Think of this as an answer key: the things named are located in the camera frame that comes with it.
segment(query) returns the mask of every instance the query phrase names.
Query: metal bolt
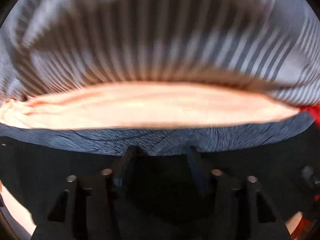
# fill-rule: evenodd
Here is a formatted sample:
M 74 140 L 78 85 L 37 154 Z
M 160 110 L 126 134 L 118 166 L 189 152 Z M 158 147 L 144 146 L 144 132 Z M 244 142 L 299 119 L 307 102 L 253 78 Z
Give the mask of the metal bolt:
M 222 171 L 217 170 L 217 169 L 211 170 L 211 173 L 213 175 L 215 175 L 215 176 L 221 176 L 222 175 Z
M 258 181 L 258 179 L 255 176 L 249 176 L 247 180 L 252 183 L 256 183 Z
M 67 182 L 74 182 L 77 179 L 76 175 L 70 175 L 67 177 Z
M 102 175 L 110 175 L 112 173 L 112 169 L 104 169 L 101 171 Z

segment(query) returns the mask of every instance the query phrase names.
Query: gray fabric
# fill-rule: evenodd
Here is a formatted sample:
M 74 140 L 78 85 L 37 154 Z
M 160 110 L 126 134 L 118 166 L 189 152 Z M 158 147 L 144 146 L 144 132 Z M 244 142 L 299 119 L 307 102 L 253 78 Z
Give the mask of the gray fabric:
M 320 100 L 319 20 L 305 0 L 19 0 L 1 35 L 1 99 L 153 80 Z
M 122 155 L 128 146 L 137 145 L 149 155 L 179 155 L 185 145 L 195 145 L 203 152 L 217 152 L 276 143 L 300 134 L 312 123 L 308 113 L 303 112 L 278 123 L 203 129 L 53 131 L 0 124 L 0 136 L 77 152 Z

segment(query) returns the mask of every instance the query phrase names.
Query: gray and white striped cloth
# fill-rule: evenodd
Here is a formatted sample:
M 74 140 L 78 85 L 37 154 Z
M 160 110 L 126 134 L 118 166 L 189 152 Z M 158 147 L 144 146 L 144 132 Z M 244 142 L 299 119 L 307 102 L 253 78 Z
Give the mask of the gray and white striped cloth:
M 305 0 L 19 0 L 0 29 L 0 98 L 144 80 L 315 104 L 319 29 Z

